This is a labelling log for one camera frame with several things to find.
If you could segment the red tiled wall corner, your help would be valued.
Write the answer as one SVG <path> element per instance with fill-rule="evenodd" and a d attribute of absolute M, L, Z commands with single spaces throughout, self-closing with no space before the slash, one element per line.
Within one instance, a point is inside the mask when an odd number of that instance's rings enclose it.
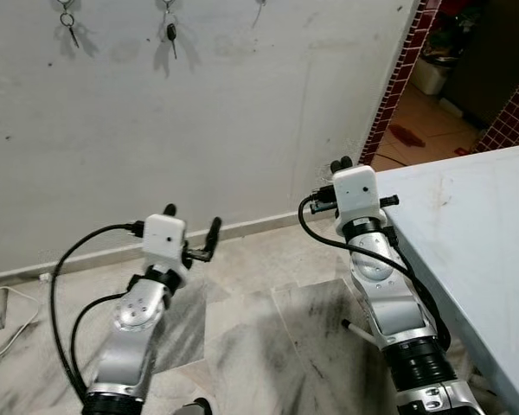
<path fill-rule="evenodd" d="M 519 87 L 503 110 L 473 147 L 474 153 L 508 149 L 519 145 Z"/>

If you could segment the dark brown door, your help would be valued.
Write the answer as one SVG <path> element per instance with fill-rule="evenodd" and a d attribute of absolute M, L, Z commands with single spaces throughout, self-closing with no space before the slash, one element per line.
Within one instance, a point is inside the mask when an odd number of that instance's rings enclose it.
<path fill-rule="evenodd" d="M 519 87 L 519 0 L 489 0 L 442 98 L 478 126 L 493 123 Z"/>

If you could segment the pale blue table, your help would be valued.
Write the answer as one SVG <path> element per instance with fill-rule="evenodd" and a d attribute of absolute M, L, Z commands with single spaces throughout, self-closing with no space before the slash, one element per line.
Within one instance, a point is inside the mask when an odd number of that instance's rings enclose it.
<path fill-rule="evenodd" d="M 519 415 L 519 146 L 382 171 L 402 252 L 511 415 Z"/>

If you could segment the white plant pot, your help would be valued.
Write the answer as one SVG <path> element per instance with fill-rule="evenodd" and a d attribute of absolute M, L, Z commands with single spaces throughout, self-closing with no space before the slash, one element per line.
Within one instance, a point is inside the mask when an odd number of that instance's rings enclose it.
<path fill-rule="evenodd" d="M 453 68 L 452 64 L 440 64 L 427 58 L 419 58 L 413 66 L 410 82 L 422 94 L 436 96 L 442 91 Z"/>

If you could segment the white baseboard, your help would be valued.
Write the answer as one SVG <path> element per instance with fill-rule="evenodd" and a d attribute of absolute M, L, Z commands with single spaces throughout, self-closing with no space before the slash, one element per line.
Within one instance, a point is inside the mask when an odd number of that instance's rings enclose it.
<path fill-rule="evenodd" d="M 228 240 L 244 238 L 256 233 L 271 232 L 283 227 L 299 227 L 298 217 L 292 211 L 286 214 L 279 214 L 279 216 L 270 216 L 224 226 L 220 231 L 218 246 L 224 246 Z M 86 269 L 97 268 L 97 266 L 121 264 L 121 262 L 142 259 L 143 257 L 144 255 L 141 253 L 139 244 L 114 246 L 113 249 L 73 254 L 73 256 L 65 260 L 62 270 L 72 272 L 85 271 Z M 43 264 L 39 265 L 24 266 L 21 269 L 0 272 L 0 287 L 7 287 L 7 285 L 11 287 L 11 285 L 22 284 L 22 282 L 37 280 L 42 274 L 53 272 L 54 266 L 55 260 L 43 262 Z"/>

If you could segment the red tile door trim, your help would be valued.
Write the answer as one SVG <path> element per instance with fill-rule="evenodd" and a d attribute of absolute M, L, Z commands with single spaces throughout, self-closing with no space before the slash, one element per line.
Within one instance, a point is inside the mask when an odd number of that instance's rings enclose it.
<path fill-rule="evenodd" d="M 403 30 L 402 43 L 398 48 L 394 64 L 390 68 L 388 83 L 375 110 L 373 123 L 363 144 L 358 163 L 371 163 L 381 146 L 388 126 L 393 121 L 401 95 L 405 92 L 413 68 L 418 62 L 420 51 L 428 38 L 428 32 L 436 20 L 441 4 L 445 0 L 414 0 L 409 8 L 409 24 Z"/>

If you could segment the black left robot foot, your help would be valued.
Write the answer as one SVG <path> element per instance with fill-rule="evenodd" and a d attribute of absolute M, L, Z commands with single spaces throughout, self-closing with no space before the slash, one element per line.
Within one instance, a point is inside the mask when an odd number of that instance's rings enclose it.
<path fill-rule="evenodd" d="M 215 415 L 215 412 L 207 399 L 196 398 L 193 402 L 177 408 L 171 415 Z"/>

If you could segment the white table leg frame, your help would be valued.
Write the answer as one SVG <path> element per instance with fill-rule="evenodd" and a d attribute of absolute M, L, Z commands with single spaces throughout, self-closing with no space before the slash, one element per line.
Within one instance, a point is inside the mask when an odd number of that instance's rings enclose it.
<path fill-rule="evenodd" d="M 340 321 L 340 324 L 342 324 L 344 328 L 349 329 L 349 331 L 353 332 L 354 335 L 362 337 L 363 340 L 375 345 L 375 347 L 378 349 L 389 348 L 395 344 L 393 337 L 379 335 L 379 327 L 378 324 L 375 323 L 373 317 L 368 317 L 366 322 L 368 325 L 367 329 L 360 328 L 359 325 L 354 324 L 354 322 L 351 322 L 348 319 L 342 319 L 342 321 Z"/>

